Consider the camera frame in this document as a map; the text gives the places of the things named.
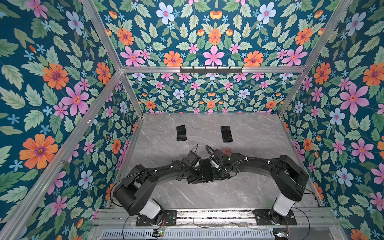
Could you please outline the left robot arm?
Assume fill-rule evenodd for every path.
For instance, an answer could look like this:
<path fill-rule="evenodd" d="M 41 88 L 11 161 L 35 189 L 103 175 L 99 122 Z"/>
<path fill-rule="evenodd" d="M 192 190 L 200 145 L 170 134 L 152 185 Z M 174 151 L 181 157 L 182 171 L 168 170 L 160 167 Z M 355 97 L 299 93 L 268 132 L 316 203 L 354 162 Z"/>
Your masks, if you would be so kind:
<path fill-rule="evenodd" d="M 130 216 L 142 215 L 156 224 L 163 217 L 164 208 L 151 195 L 157 185 L 168 181 L 187 180 L 189 183 L 200 180 L 199 168 L 203 159 L 191 151 L 182 160 L 155 168 L 135 166 L 112 190 L 113 197 Z"/>

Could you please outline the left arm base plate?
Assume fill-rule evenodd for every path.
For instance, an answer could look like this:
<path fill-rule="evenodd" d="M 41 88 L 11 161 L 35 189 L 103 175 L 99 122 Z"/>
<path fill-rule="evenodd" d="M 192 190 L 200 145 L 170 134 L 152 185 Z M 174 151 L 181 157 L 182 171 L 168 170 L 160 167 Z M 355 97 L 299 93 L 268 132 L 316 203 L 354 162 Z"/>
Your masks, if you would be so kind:
<path fill-rule="evenodd" d="M 168 227 L 176 226 L 176 210 L 161 210 L 153 219 L 139 214 L 136 221 L 136 227 Z"/>

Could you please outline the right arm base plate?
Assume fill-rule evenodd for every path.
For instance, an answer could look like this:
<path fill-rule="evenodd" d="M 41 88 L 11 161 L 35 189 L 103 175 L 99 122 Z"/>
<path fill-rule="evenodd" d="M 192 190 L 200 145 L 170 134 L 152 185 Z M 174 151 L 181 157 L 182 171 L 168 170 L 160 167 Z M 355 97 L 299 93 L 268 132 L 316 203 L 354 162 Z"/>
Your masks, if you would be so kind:
<path fill-rule="evenodd" d="M 292 210 L 289 210 L 286 216 L 281 216 L 273 209 L 255 209 L 253 214 L 256 216 L 256 222 L 259 226 L 296 226 L 297 221 Z"/>

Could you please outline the purple edged smartphone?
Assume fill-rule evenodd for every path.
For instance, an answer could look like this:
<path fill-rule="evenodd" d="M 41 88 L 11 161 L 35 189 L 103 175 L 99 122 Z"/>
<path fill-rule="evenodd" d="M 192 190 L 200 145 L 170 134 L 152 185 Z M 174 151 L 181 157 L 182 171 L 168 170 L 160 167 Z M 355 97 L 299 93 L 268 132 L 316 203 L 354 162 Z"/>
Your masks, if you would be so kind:
<path fill-rule="evenodd" d="M 186 132 L 186 126 L 180 125 L 176 127 L 177 131 L 177 141 L 178 142 L 184 142 L 187 140 L 187 132 Z"/>

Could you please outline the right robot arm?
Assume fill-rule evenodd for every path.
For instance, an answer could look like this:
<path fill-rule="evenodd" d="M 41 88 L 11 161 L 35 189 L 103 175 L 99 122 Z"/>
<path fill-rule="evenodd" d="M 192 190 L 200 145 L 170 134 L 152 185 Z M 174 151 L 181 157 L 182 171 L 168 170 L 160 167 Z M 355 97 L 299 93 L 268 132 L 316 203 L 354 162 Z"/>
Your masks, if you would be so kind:
<path fill-rule="evenodd" d="M 227 155 L 210 146 L 206 146 L 206 150 L 210 157 L 208 160 L 203 160 L 200 167 L 204 183 L 229 180 L 239 173 L 269 176 L 280 191 L 270 215 L 281 218 L 286 217 L 294 204 L 302 200 L 309 176 L 289 156 L 280 155 L 278 158 L 263 159 L 239 153 Z"/>

